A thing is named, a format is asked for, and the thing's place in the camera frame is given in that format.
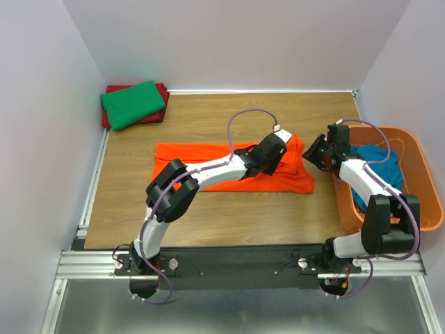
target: red cloth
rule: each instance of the red cloth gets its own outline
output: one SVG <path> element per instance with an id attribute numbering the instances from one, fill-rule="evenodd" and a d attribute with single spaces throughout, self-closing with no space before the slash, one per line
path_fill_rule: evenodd
<path id="1" fill-rule="evenodd" d="M 235 144 L 235 149 L 246 148 L 252 143 Z M 304 143 L 295 134 L 287 144 L 287 151 L 282 157 L 272 176 L 263 173 L 241 181 L 228 181 L 204 191 L 262 191 L 312 193 L 314 178 L 305 170 L 302 162 Z M 154 154 L 152 180 L 163 170 L 169 161 L 181 159 L 184 164 L 199 164 L 219 159 L 230 153 L 228 144 L 176 144 L 158 143 Z"/>
<path id="2" fill-rule="evenodd" d="M 133 86 L 111 85 L 106 87 L 106 92 L 112 93 L 130 87 Z M 167 103 L 170 93 L 167 91 L 167 88 L 164 86 L 163 83 L 157 83 L 156 88 L 159 94 L 161 94 L 162 100 L 164 100 L 165 102 L 165 108 L 160 111 L 157 111 L 156 113 L 153 113 L 152 115 L 148 115 L 147 117 L 144 117 L 133 124 L 160 123 L 164 120 L 165 110 L 167 109 Z M 102 113 L 102 127 L 105 127 L 106 129 L 111 128 L 110 122 L 108 121 L 108 114 L 106 113 L 105 109 L 104 112 Z"/>

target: orange basket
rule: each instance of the orange basket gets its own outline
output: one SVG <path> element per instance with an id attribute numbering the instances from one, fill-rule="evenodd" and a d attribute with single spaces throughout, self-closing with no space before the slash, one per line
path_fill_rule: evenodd
<path id="1" fill-rule="evenodd" d="M 444 210 L 419 143 L 413 135 L 403 129 L 380 128 L 387 136 L 391 149 L 398 155 L 398 165 L 403 174 L 402 192 L 412 193 L 419 198 L 420 231 L 437 229 L 444 220 Z M 374 128 L 360 125 L 350 127 L 350 144 L 371 144 L 386 148 L 383 138 Z M 334 176 L 334 187 L 341 224 L 350 234 L 358 232 L 363 225 L 364 212 L 355 204 L 350 185 L 341 181 L 339 189 L 337 178 Z"/>

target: orange shirt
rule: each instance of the orange shirt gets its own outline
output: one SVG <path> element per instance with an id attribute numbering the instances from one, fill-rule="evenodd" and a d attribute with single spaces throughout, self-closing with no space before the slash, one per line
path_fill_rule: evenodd
<path id="1" fill-rule="evenodd" d="M 246 148 L 254 143 L 235 144 L 235 149 Z M 314 178 L 305 170 L 302 162 L 304 144 L 295 134 L 287 144 L 287 152 L 272 176 L 260 173 L 241 181 L 228 181 L 203 191 L 263 191 L 263 192 L 314 192 Z M 158 143 L 156 146 L 152 180 L 173 159 L 184 164 L 199 164 L 225 157 L 230 153 L 228 144 L 178 144 Z"/>

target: folded towel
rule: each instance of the folded towel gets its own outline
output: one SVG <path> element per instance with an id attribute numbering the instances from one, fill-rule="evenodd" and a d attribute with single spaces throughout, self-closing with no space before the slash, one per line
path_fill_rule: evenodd
<path id="1" fill-rule="evenodd" d="M 111 128 L 115 131 L 165 108 L 165 102 L 153 81 L 114 93 L 105 93 L 101 98 L 102 105 L 108 112 Z"/>
<path id="2" fill-rule="evenodd" d="M 374 145 L 356 146 L 350 149 L 351 153 L 360 154 L 366 161 L 379 161 L 383 160 L 388 150 L 379 148 Z M 383 164 L 371 164 L 371 169 L 380 176 L 386 183 L 389 183 L 394 188 L 402 190 L 403 175 L 401 168 L 397 165 L 398 157 L 396 151 L 391 150 L 391 155 L 388 161 Z M 368 203 L 365 203 L 362 198 L 353 189 L 353 198 L 357 205 L 363 211 L 366 211 Z"/>
<path id="3" fill-rule="evenodd" d="M 161 94 L 162 100 L 165 102 L 165 108 L 161 109 L 160 111 L 157 111 L 156 113 L 153 113 L 151 115 L 148 115 L 141 120 L 138 120 L 137 122 L 133 123 L 133 125 L 137 124 L 145 124 L 145 123 L 161 123 L 164 120 L 165 112 L 167 111 L 167 104 L 168 104 L 168 98 L 170 97 L 170 93 L 168 92 L 167 88 L 164 86 L 163 83 L 156 83 L 156 89 L 158 90 L 159 94 Z M 122 85 L 110 85 L 106 87 L 107 93 L 113 93 L 117 92 L 118 90 L 122 90 L 125 88 L 130 88 L 133 86 L 122 86 Z M 102 127 L 106 129 L 110 129 L 111 125 L 108 121 L 108 113 L 104 109 L 102 113 Z"/>
<path id="4" fill-rule="evenodd" d="M 235 149 L 246 148 L 252 143 L 235 144 Z M 228 181 L 210 186 L 204 191 L 263 191 L 294 193 L 314 192 L 314 178 L 305 170 L 302 162 L 304 144 L 293 135 L 287 144 L 287 152 L 272 176 L 263 173 L 241 181 Z M 219 159 L 230 153 L 228 144 L 176 144 L 158 143 L 156 146 L 152 180 L 163 170 L 169 161 L 181 159 L 185 164 L 199 164 Z"/>

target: green towel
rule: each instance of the green towel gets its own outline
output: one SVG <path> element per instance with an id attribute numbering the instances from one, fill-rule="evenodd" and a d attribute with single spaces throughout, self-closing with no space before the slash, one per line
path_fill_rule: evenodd
<path id="1" fill-rule="evenodd" d="M 101 99 L 111 128 L 115 131 L 165 108 L 165 102 L 153 81 L 102 94 Z"/>

